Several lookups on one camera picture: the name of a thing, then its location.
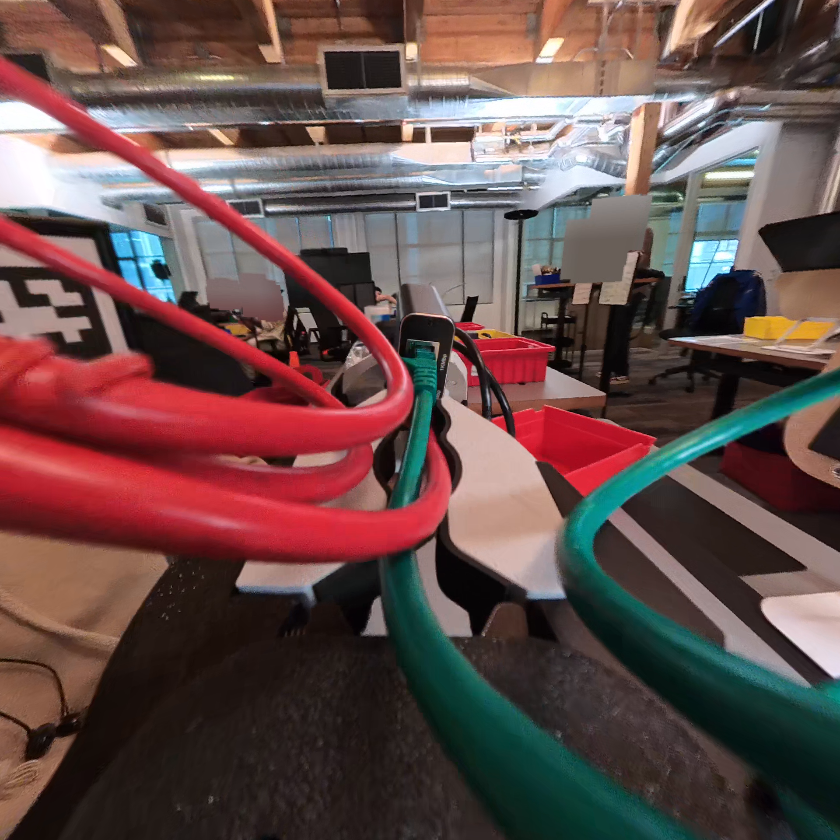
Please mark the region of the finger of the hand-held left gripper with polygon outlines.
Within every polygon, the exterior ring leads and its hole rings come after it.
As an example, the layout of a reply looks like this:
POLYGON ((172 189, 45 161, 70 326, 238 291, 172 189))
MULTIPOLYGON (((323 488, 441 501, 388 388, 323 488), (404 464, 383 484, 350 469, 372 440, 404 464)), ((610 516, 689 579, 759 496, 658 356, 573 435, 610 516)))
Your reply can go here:
MULTIPOLYGON (((402 320, 405 315, 414 312, 439 314, 450 317, 448 309, 445 306, 438 290, 435 287, 424 283, 406 283, 401 286, 402 320)), ((446 385, 442 397, 448 396, 457 403, 465 403, 468 396, 468 372, 468 367, 458 357, 458 355, 454 353, 453 345, 450 362, 448 364, 446 385)))
POLYGON ((375 358, 344 365, 331 379, 331 395, 347 407, 377 403, 384 398, 383 393, 386 393, 385 377, 375 358))

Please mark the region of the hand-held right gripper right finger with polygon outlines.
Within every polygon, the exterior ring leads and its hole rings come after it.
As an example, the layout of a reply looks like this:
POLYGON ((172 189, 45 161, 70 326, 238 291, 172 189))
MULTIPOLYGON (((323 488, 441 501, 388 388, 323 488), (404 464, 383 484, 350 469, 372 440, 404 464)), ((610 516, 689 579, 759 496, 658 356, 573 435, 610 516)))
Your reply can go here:
POLYGON ((445 396, 440 445, 453 472, 436 576, 453 601, 564 601, 562 516, 536 459, 504 427, 445 396))

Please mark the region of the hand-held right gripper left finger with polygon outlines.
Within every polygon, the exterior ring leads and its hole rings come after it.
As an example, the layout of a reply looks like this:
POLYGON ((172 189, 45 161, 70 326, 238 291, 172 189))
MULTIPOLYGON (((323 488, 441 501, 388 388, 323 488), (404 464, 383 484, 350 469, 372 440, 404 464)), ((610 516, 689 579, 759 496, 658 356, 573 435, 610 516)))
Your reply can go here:
POLYGON ((238 592, 296 597, 305 603, 345 603, 375 597, 378 563, 246 562, 235 582, 238 592))

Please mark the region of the black ethernet splitter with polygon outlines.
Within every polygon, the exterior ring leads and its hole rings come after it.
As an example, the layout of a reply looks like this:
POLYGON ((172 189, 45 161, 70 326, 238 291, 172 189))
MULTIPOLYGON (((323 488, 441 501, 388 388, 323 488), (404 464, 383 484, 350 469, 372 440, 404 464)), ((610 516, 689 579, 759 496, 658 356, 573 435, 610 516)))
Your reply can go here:
POLYGON ((448 316, 414 312, 402 319, 398 352, 415 384, 434 393, 435 401, 445 390, 454 340, 455 323, 448 316))

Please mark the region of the red plastic bin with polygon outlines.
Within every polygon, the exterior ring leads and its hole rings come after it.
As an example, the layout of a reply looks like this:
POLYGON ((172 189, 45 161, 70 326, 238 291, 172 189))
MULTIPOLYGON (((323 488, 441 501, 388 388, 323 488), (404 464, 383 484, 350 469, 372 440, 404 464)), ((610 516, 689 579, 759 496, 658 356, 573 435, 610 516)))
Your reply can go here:
POLYGON ((655 437, 555 406, 513 414, 516 439, 583 496, 646 457, 655 437))

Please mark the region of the black display screen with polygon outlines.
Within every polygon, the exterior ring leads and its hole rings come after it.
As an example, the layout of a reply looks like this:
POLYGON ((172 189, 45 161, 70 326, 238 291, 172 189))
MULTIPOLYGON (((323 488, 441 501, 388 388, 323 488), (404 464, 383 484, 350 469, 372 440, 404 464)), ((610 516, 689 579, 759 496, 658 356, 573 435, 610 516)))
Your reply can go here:
POLYGON ((375 305, 369 253, 352 253, 346 248, 305 248, 299 257, 358 309, 375 305))

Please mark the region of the red parts bin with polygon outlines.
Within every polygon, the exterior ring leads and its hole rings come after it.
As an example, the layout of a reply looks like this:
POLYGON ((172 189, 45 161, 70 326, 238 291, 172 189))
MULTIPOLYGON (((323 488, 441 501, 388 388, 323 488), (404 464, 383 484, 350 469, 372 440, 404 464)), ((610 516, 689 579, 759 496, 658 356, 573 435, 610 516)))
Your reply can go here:
POLYGON ((457 322, 455 326, 474 341, 486 368, 499 384, 544 381, 554 352, 551 344, 485 328, 473 322, 457 322))

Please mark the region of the black floor lamp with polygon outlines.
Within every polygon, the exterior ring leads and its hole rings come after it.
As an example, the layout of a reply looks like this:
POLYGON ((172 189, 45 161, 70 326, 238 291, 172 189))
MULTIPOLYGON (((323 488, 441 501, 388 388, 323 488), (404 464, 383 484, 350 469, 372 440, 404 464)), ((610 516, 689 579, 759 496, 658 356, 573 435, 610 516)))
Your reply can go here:
POLYGON ((516 258, 513 267, 513 314, 511 328, 511 333, 513 335, 519 335, 520 302, 522 299, 522 245, 524 223, 538 215, 539 211, 531 208, 519 208, 505 213, 505 219, 515 225, 517 234, 516 258))

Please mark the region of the white board sign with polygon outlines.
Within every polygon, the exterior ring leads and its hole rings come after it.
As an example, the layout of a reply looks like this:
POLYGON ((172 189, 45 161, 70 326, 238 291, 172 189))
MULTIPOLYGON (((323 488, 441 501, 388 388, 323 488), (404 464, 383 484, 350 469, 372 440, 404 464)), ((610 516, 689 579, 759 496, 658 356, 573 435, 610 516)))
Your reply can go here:
POLYGON ((587 305, 593 291, 598 291, 598 301, 603 306, 623 306, 629 299, 634 283, 634 275, 641 251, 627 254, 622 276, 618 281, 605 283, 575 283, 571 303, 575 306, 587 305))

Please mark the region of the person's beige hoodie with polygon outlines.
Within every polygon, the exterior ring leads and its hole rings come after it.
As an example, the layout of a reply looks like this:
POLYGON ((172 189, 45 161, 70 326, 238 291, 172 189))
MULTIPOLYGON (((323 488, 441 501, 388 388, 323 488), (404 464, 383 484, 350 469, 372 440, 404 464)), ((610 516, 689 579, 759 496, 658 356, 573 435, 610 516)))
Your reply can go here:
MULTIPOLYGON (((121 636, 168 560, 157 553, 8 532, 2 533, 1 555, 1 657, 53 667, 70 709, 84 711, 86 722, 121 636)), ((50 675, 1 664, 1 711, 30 727, 57 721, 60 705, 50 675)), ((1 720, 2 838, 10 837, 76 738, 60 738, 44 758, 26 761, 25 733, 1 720)))

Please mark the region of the white ceiling vent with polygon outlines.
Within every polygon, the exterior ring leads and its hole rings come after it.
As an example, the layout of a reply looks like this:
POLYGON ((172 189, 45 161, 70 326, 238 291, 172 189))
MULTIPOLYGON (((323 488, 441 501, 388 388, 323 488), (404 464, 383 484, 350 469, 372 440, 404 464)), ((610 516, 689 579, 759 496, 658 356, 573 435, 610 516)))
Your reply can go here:
POLYGON ((321 45, 318 69, 325 96, 404 95, 408 92, 403 45, 321 45))

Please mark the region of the wooden ceiling beam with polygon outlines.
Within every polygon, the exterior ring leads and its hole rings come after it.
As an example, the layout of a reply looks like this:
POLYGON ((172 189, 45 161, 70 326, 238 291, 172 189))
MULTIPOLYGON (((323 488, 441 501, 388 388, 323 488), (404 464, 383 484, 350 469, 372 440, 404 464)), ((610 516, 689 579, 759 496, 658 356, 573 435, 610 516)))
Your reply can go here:
POLYGON ((648 193, 658 144, 661 109, 659 101, 651 101, 633 111, 628 134, 625 195, 648 193))

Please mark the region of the blue backpack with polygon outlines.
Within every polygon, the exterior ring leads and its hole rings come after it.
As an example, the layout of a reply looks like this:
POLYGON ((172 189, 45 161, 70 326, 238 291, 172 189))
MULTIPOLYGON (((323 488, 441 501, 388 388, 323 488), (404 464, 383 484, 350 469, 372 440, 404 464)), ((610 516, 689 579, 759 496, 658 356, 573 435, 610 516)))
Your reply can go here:
POLYGON ((741 334, 747 319, 766 314, 761 275, 751 269, 732 269, 717 274, 699 290, 689 315, 688 335, 741 334))

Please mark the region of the cardboard sheet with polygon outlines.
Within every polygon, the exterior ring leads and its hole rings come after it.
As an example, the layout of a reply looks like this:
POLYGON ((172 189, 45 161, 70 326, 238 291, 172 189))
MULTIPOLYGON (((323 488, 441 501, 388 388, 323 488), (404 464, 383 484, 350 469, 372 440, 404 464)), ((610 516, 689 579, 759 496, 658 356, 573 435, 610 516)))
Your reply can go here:
POLYGON ((839 320, 839 269, 780 274, 773 283, 779 314, 793 321, 839 320))

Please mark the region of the black monitor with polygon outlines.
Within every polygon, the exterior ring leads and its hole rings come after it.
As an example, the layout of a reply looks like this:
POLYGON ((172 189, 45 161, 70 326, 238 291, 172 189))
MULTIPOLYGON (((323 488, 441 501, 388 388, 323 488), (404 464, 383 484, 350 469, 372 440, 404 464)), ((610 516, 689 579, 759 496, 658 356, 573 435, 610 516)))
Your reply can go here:
POLYGON ((759 236, 781 273, 839 268, 839 212, 766 224, 759 236))

